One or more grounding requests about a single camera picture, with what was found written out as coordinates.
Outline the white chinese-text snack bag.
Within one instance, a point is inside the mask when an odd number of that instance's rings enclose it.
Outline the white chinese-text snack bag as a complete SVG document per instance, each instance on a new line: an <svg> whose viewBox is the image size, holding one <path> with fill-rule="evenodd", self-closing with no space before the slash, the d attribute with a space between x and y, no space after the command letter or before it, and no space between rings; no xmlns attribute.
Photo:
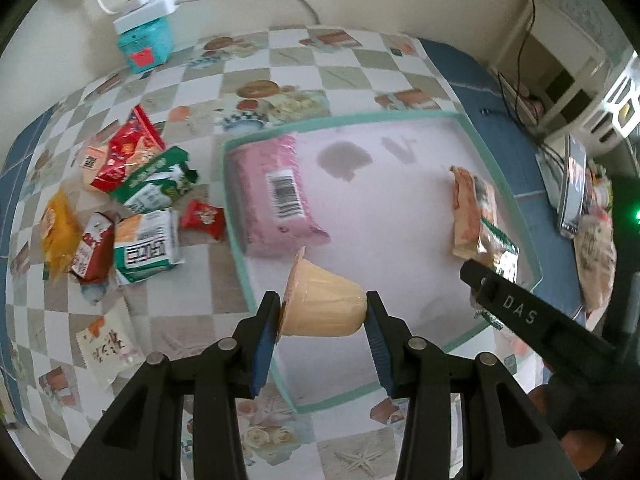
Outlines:
<svg viewBox="0 0 640 480"><path fill-rule="evenodd" d="M145 360L125 300L75 334L86 369L102 389Z"/></svg>

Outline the green white cracker packet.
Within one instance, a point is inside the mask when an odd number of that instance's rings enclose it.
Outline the green white cracker packet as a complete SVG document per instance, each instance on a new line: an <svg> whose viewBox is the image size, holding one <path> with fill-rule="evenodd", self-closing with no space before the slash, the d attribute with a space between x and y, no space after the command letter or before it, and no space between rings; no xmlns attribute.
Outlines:
<svg viewBox="0 0 640 480"><path fill-rule="evenodd" d="M173 209L135 214L116 226L114 269L119 285L145 281L180 264L178 216Z"/></svg>

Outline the orange biscuit packet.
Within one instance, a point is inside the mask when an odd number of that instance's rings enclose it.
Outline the orange biscuit packet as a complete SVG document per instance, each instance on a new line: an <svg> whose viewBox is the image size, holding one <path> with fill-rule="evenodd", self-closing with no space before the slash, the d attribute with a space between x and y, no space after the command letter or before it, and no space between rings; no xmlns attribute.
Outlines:
<svg viewBox="0 0 640 480"><path fill-rule="evenodd" d="M463 167L451 166L454 175L454 246L462 259L487 261L491 240L487 223L497 225L494 186Z"/></svg>

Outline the cream jelly cup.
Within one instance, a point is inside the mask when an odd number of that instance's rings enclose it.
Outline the cream jelly cup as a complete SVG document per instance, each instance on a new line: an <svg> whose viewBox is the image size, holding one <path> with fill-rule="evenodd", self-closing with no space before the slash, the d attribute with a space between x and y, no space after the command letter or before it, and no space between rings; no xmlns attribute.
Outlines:
<svg viewBox="0 0 640 480"><path fill-rule="evenodd" d="M302 247L288 274L278 338L350 336L363 324L367 307L360 285L308 261Z"/></svg>

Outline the yellow soft bread bag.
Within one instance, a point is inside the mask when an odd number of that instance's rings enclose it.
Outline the yellow soft bread bag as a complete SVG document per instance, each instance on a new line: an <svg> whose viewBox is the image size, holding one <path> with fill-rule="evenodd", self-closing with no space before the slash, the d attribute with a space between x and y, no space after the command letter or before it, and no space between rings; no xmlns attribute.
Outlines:
<svg viewBox="0 0 640 480"><path fill-rule="evenodd" d="M79 223L66 193L59 188L48 200L40 222L44 275L47 280L55 281L70 268L80 238Z"/></svg>

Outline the small red candy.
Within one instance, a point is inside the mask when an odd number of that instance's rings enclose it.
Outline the small red candy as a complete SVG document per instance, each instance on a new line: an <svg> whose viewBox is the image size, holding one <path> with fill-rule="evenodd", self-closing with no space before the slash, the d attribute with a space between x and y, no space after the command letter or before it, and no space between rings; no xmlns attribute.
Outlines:
<svg viewBox="0 0 640 480"><path fill-rule="evenodd" d="M219 242L226 229L224 210L202 200L190 200L181 216L180 228L206 233Z"/></svg>

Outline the green mung biscuit pack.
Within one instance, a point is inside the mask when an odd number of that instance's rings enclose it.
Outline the green mung biscuit pack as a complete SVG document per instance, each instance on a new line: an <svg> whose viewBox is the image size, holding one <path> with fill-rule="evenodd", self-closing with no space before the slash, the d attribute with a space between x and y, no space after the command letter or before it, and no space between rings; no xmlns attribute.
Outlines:
<svg viewBox="0 0 640 480"><path fill-rule="evenodd" d="M189 162L186 150L172 146L134 170L110 196L134 214L166 209L198 182L198 172Z"/></svg>

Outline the pink snack bag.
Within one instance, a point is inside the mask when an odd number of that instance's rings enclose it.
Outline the pink snack bag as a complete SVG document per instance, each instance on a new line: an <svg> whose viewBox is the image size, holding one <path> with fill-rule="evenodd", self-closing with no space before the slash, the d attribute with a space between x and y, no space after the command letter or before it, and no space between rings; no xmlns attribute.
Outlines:
<svg viewBox="0 0 640 480"><path fill-rule="evenodd" d="M247 255L279 257L329 244L311 211L294 133L240 145L227 160Z"/></svg>

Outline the bun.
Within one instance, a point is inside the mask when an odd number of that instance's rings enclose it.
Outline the bun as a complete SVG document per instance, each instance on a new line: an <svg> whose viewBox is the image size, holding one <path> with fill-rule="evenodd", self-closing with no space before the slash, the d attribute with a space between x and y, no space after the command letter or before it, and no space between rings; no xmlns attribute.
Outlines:
<svg viewBox="0 0 640 480"><path fill-rule="evenodd" d="M113 138L94 136L84 143L79 151L77 166L82 184L89 191L111 193L118 179L118 155L114 151Z"/></svg>

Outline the red foil snack bag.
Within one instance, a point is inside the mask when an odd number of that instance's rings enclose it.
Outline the red foil snack bag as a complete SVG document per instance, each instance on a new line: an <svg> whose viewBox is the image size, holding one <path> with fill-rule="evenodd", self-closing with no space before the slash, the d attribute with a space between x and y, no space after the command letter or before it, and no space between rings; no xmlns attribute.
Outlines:
<svg viewBox="0 0 640 480"><path fill-rule="evenodd" d="M138 104L108 140L105 159L100 163L96 175L90 178L89 185L101 192L111 193L136 170L165 150L165 141Z"/></svg>

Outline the round cookie clear packet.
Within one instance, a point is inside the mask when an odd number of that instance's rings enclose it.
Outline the round cookie clear packet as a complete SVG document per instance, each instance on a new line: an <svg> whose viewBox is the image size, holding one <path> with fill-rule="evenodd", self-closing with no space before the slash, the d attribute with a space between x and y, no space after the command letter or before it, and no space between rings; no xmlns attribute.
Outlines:
<svg viewBox="0 0 640 480"><path fill-rule="evenodd" d="M480 218L480 239L473 259L506 280L518 280L518 259L520 250L505 232L486 218Z"/></svg>

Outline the paper bag with print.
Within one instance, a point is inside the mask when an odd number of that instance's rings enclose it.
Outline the paper bag with print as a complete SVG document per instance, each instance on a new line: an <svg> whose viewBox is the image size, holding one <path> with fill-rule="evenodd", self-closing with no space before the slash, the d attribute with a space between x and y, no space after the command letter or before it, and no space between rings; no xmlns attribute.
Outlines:
<svg viewBox="0 0 640 480"><path fill-rule="evenodd" d="M613 292L617 259L611 221L585 214L579 219L573 242L585 309L590 313L606 308Z"/></svg>

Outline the patterned checkered tablecloth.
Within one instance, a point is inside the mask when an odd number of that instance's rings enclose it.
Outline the patterned checkered tablecloth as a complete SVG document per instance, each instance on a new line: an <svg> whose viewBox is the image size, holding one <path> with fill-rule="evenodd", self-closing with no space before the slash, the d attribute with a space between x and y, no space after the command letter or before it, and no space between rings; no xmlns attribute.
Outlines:
<svg viewBox="0 0 640 480"><path fill-rule="evenodd" d="M374 290L413 335L477 337L533 385L459 276L480 259L582 307L532 142L474 58L294 27L219 35L56 103L1 171L2 374L17 419L74 458L154 352L192 358L265 292Z"/></svg>

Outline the teal shallow tray box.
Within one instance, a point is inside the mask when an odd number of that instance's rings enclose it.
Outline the teal shallow tray box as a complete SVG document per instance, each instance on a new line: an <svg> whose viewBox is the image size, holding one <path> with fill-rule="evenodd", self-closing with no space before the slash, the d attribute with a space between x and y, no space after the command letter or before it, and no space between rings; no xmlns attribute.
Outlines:
<svg viewBox="0 0 640 480"><path fill-rule="evenodd" d="M414 110L311 119L235 138L226 143L224 208L233 259L250 310L262 294L285 289L295 253L255 257L245 234L232 150L296 134L296 154L314 220L331 241L306 249L306 258L337 275L376 290L391 315L442 350L464 344L487 323L475 317L469 287L459 278L463 260L452 254L454 176L462 167L496 191L498 227L520 250L518 284L533 290L542 271L528 227L506 177L471 119L446 110ZM342 164L352 180L332 176L321 159ZM333 408L378 388L363 330L320 342L284 338L271 374L285 400L308 413Z"/></svg>

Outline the white power strip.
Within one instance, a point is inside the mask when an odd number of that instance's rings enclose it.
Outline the white power strip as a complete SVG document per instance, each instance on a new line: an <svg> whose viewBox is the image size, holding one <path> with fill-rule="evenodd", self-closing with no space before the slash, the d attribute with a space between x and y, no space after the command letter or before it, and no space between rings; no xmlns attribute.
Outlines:
<svg viewBox="0 0 640 480"><path fill-rule="evenodd" d="M146 0L137 9L132 9L115 18L113 25L117 35L122 35L128 30L139 27L147 22L166 18L178 9L180 0Z"/></svg>

